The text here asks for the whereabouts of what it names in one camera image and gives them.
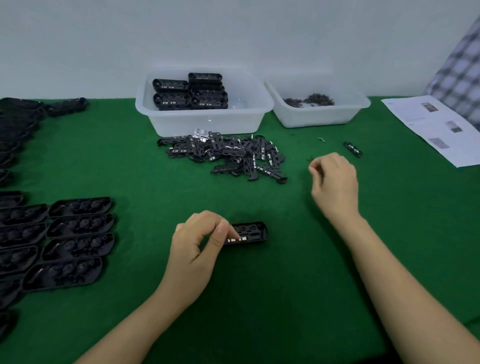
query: green felt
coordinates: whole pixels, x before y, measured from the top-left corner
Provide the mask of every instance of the green felt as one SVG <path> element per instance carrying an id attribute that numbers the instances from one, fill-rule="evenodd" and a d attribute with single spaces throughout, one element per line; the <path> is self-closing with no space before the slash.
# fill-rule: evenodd
<path id="1" fill-rule="evenodd" d="M 168 159 L 132 99 L 45 119 L 9 189 L 32 204 L 111 196 L 118 243 L 95 284 L 33 293 L 14 307 L 20 319 L 1 362 L 74 361 L 153 292 L 176 224 L 205 209 L 232 223 L 264 221 L 269 241 L 225 247 L 202 296 L 146 363 L 351 363 L 386 353 L 345 247 L 310 197 L 307 160 L 331 152 L 356 166 L 361 213 L 393 253 L 459 320 L 480 315 L 480 167 L 455 168 L 379 97 L 346 125 L 286 129 L 270 112 L 258 133 L 285 154 L 287 184 Z"/>

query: clear plastic container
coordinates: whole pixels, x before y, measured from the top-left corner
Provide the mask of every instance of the clear plastic container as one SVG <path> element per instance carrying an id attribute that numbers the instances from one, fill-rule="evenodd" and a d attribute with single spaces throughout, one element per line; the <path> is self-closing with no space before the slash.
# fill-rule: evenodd
<path id="1" fill-rule="evenodd" d="M 298 128 L 311 125 L 345 124 L 360 109 L 370 106 L 370 100 L 355 92 L 351 86 L 343 84 L 332 74 L 298 73 L 276 74 L 266 77 L 265 86 L 270 92 L 275 106 L 273 111 L 283 126 Z M 302 108 L 287 105 L 283 99 L 304 100 L 313 93 L 329 96 L 333 106 L 303 104 Z"/>
<path id="2" fill-rule="evenodd" d="M 189 72 L 221 73 L 228 93 L 228 109 L 159 111 L 153 102 L 152 81 L 188 81 Z M 222 134 L 254 133 L 273 105 L 265 86 L 250 72 L 225 67 L 157 67 L 142 79 L 135 100 L 137 110 L 148 116 L 157 134 L 163 137 L 189 135 L 197 128 Z"/>

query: white document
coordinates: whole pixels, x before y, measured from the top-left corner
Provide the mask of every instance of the white document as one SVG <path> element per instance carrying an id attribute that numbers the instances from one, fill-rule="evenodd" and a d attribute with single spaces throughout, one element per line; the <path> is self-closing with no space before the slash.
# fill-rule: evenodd
<path id="1" fill-rule="evenodd" d="M 387 98 L 382 102 L 455 167 L 480 164 L 480 132 L 433 96 Z"/>

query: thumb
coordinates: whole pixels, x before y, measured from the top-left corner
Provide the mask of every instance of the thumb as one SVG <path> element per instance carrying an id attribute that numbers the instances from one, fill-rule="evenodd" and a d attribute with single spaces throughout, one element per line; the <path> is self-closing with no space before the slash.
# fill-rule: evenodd
<path id="1" fill-rule="evenodd" d="M 213 230 L 212 234 L 210 235 L 210 239 L 208 239 L 207 245 L 203 249 L 202 253 L 200 254 L 200 259 L 202 259 L 207 264 L 213 265 L 215 264 L 216 257 L 220 250 L 223 247 L 223 243 L 227 238 L 228 228 L 230 224 L 224 218 L 221 219 L 220 223 L 216 226 L 215 230 Z"/>
<path id="2" fill-rule="evenodd" d="M 322 177 L 320 176 L 320 173 L 313 168 L 313 167 L 308 167 L 308 171 L 312 175 L 312 192 L 319 192 L 320 191 L 320 186 L 322 185 Z"/>

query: checkered cloth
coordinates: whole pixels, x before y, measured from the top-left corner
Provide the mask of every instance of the checkered cloth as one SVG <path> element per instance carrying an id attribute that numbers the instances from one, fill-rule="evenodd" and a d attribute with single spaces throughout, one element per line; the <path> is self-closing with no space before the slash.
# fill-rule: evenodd
<path id="1" fill-rule="evenodd" d="M 425 89 L 480 130 L 480 18 Z"/>

